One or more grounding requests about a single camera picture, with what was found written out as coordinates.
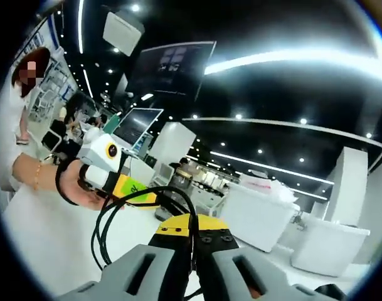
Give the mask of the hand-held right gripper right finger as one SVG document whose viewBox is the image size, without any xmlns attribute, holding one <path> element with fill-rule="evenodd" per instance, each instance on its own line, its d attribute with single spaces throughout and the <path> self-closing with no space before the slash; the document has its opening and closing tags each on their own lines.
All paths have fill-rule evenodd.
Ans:
<svg viewBox="0 0 382 301">
<path fill-rule="evenodd" d="M 291 285 L 286 273 L 250 248 L 238 246 L 220 219 L 198 216 L 196 273 L 205 300 L 344 300 L 335 284 Z"/>
</svg>

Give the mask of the person's left hand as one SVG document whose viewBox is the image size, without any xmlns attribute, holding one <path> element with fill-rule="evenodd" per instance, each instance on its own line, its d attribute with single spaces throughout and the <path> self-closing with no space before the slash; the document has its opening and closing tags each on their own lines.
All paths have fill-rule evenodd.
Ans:
<svg viewBox="0 0 382 301">
<path fill-rule="evenodd" d="M 97 195 L 94 191 L 84 190 L 78 183 L 82 166 L 83 163 L 75 159 L 65 169 L 58 170 L 58 176 L 56 177 L 58 192 L 63 198 L 76 206 L 101 211 L 106 199 Z"/>
</svg>

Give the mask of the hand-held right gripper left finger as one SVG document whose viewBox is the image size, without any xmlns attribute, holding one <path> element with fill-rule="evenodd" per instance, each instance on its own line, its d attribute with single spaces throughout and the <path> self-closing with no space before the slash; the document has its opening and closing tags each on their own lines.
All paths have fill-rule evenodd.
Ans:
<svg viewBox="0 0 382 301">
<path fill-rule="evenodd" d="M 184 300 L 191 273 L 190 214 L 163 222 L 149 244 L 137 245 L 107 265 L 101 279 L 57 300 Z"/>
</svg>

